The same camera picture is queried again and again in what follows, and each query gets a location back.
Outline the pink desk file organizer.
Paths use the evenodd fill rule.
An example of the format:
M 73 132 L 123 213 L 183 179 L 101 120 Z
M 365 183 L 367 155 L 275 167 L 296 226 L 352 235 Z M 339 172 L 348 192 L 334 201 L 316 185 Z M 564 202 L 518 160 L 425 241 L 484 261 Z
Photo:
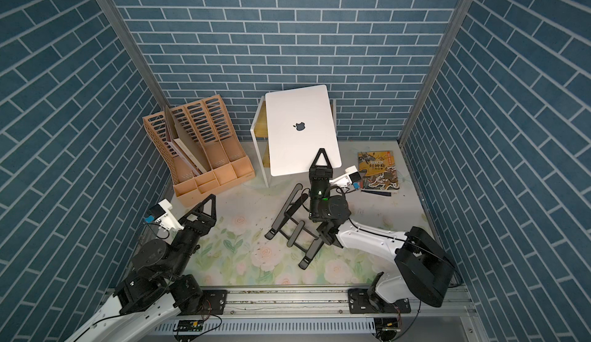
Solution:
M 220 95 L 197 100 L 143 118 L 144 128 L 166 162 L 175 196 L 192 207 L 255 177 Z M 167 144 L 180 138 L 208 172 L 196 176 Z

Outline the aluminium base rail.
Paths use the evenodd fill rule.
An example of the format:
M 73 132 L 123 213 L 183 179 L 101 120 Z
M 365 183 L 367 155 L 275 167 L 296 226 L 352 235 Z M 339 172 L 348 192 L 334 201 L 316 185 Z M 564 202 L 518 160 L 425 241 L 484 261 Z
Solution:
M 409 340 L 420 317 L 460 320 L 469 341 L 486 341 L 483 324 L 464 288 L 452 289 L 440 308 L 415 297 L 398 300 L 379 312 L 372 308 L 366 288 L 206 288 L 204 300 L 212 315 L 181 314 L 149 334 L 173 334 L 194 340 L 200 334 L 320 334 L 371 333 L 385 340 Z M 199 334 L 173 332 L 180 320 L 203 320 Z

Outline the dark pen by book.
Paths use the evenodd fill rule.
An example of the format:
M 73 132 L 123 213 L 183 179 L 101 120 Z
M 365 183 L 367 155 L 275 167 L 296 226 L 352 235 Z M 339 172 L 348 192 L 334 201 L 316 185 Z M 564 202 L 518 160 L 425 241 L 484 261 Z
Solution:
M 374 194 L 374 195 L 379 195 L 379 196 L 383 196 L 383 197 L 391 197 L 392 193 L 389 191 L 372 191 L 372 190 L 361 190 L 363 193 L 366 194 Z

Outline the small green circuit board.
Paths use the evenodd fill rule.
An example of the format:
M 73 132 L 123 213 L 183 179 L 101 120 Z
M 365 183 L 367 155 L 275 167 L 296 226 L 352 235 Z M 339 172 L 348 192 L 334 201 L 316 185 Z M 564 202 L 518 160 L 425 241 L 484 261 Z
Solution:
M 204 321 L 203 320 L 180 320 L 175 329 L 174 333 L 190 333 L 199 334 L 203 331 Z

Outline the colourful illustrated book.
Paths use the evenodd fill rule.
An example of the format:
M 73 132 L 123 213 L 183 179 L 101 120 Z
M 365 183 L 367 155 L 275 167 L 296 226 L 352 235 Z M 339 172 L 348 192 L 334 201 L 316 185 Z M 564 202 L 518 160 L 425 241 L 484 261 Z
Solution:
M 392 151 L 358 153 L 358 169 L 366 171 L 360 186 L 368 191 L 398 191 L 400 183 Z

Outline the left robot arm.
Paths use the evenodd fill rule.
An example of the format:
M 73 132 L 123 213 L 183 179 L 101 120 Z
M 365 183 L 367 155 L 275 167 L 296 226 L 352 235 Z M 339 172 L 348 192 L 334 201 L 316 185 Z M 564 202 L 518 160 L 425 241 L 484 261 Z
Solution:
M 174 232 L 172 241 L 157 237 L 141 246 L 132 270 L 112 296 L 70 341 L 139 341 L 160 324 L 181 314 L 212 315 L 212 304 L 185 269 L 199 240 L 217 222 L 216 197 L 210 194 L 187 214 L 175 218 L 163 200 L 150 208 L 148 222 Z

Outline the papers in organizer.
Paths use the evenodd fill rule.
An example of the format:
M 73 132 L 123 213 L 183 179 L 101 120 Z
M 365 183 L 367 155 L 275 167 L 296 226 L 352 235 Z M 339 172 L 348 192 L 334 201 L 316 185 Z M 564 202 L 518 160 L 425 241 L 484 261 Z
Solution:
M 208 169 L 203 164 L 201 164 L 197 157 L 181 141 L 180 138 L 168 141 L 167 144 L 181 157 L 181 159 L 189 166 L 196 176 L 208 172 Z

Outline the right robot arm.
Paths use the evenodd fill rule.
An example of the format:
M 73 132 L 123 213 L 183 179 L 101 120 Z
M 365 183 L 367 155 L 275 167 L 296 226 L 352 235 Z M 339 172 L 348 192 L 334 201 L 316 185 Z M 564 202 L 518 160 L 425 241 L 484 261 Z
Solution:
M 398 275 L 381 272 L 367 291 L 372 308 L 385 312 L 389 305 L 410 296 L 434 307 L 442 306 L 456 265 L 443 248 L 421 227 L 392 232 L 355 222 L 344 187 L 360 180 L 354 167 L 337 180 L 323 148 L 309 168 L 309 219 L 319 224 L 320 239 L 327 245 L 364 251 L 395 264 Z

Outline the black laptop stand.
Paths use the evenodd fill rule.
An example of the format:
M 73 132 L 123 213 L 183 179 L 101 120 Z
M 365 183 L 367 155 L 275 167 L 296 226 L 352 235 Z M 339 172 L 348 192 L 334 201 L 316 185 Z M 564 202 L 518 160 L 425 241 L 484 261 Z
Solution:
M 294 247 L 302 251 L 304 257 L 300 261 L 299 267 L 305 271 L 324 245 L 324 242 L 306 226 L 304 220 L 295 219 L 294 217 L 304 207 L 304 203 L 309 198 L 309 194 L 303 191 L 304 187 L 301 183 L 294 186 L 271 228 L 265 234 L 265 238 L 266 240 L 272 240 L 275 236 L 281 235 L 287 240 L 287 247 Z

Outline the floral table mat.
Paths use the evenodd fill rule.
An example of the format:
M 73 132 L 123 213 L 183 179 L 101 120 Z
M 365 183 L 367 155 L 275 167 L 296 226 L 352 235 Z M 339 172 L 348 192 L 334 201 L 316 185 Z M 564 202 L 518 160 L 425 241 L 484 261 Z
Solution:
M 287 247 L 281 234 L 272 240 L 265 234 L 296 183 L 309 187 L 308 175 L 274 177 L 269 187 L 259 175 L 217 196 L 217 223 L 199 241 L 200 249 L 186 268 L 201 286 L 370 284 L 379 272 L 399 273 L 395 264 L 380 257 L 326 245 L 306 270 L 300 269 L 304 252 L 295 245 Z M 357 191 L 346 200 L 358 223 L 388 231 L 417 226 L 435 237 L 407 176 L 391 197 Z

